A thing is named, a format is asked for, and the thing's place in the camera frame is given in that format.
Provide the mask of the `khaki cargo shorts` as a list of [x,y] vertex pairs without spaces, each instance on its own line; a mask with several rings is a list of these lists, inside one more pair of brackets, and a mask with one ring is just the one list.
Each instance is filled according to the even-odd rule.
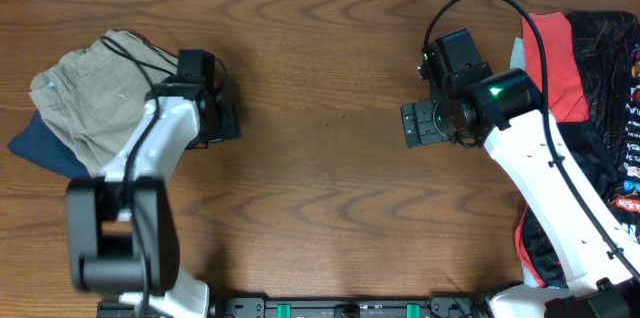
[[148,91],[133,62],[97,41],[36,75],[30,98],[47,127],[95,175],[140,123]]

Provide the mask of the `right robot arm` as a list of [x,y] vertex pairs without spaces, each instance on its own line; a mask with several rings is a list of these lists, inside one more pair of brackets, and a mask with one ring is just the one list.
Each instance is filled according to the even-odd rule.
[[636,317],[639,245],[607,209],[563,140],[541,92],[521,69],[470,69],[460,86],[401,109],[410,147],[484,148],[508,174],[548,237],[563,289],[519,284],[489,294],[475,317]]

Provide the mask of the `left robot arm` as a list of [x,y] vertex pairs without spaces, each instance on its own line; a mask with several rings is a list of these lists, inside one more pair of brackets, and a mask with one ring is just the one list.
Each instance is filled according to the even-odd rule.
[[237,134],[219,87],[157,84],[140,123],[94,178],[66,191],[74,286],[99,293],[99,317],[223,317],[226,302],[180,266],[167,184],[184,151]]

